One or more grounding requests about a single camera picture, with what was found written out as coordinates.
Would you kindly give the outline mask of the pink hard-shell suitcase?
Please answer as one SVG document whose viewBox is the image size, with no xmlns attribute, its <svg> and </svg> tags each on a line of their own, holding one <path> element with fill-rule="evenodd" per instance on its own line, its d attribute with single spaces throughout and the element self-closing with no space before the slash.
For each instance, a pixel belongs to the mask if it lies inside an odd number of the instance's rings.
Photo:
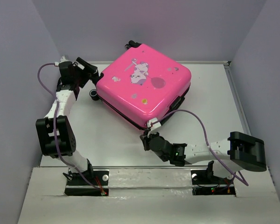
<svg viewBox="0 0 280 224">
<path fill-rule="evenodd" d="M 188 68 L 161 52 L 130 40 L 125 53 L 93 79 L 89 95 L 139 130 L 180 107 L 191 85 Z"/>
</svg>

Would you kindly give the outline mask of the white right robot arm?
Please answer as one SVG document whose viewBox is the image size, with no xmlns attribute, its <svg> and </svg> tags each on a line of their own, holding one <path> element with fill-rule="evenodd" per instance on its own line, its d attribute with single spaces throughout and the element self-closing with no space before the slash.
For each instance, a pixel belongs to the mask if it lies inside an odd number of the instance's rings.
<svg viewBox="0 0 280 224">
<path fill-rule="evenodd" d="M 267 170 L 264 141 L 241 132 L 231 132 L 229 138 L 209 145 L 170 143 L 159 133 L 148 132 L 144 132 L 140 139 L 144 150 L 154 152 L 163 162 L 177 167 L 209 161 L 210 168 L 205 177 L 211 183 L 229 178 L 241 170 Z"/>
</svg>

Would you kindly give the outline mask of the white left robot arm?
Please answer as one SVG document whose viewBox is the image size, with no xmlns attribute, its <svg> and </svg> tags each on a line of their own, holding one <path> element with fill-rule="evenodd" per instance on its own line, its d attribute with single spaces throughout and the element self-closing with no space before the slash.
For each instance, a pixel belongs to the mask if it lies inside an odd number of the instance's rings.
<svg viewBox="0 0 280 224">
<path fill-rule="evenodd" d="M 56 90 L 51 91 L 41 86 L 54 98 L 49 112 L 35 123 L 42 155 L 60 160 L 70 172 L 66 174 L 69 181 L 79 179 L 83 184 L 89 184 L 94 179 L 94 171 L 90 161 L 77 150 L 74 132 L 69 122 L 69 114 L 77 101 L 80 89 L 88 81 L 98 77 L 98 69 L 78 57 L 74 62 L 64 56 L 59 62 L 52 63 L 59 68 L 60 77 Z"/>
</svg>

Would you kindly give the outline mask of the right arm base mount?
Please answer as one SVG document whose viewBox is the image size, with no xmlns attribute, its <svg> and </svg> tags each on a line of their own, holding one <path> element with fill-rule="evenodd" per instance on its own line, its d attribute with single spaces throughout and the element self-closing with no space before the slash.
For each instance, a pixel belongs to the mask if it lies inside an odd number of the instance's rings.
<svg viewBox="0 0 280 224">
<path fill-rule="evenodd" d="M 207 175 L 206 170 L 191 170 L 194 196 L 235 196 L 234 184 L 227 178 Z"/>
</svg>

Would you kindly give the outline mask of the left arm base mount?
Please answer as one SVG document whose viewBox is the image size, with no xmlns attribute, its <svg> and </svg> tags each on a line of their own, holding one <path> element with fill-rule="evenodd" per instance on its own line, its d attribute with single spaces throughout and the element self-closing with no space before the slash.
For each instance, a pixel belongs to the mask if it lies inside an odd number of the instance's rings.
<svg viewBox="0 0 280 224">
<path fill-rule="evenodd" d="M 78 174 L 63 173 L 66 178 L 64 193 L 67 196 L 109 196 L 109 170 L 94 170 L 94 176 L 91 179 L 88 176 L 87 182 Z"/>
</svg>

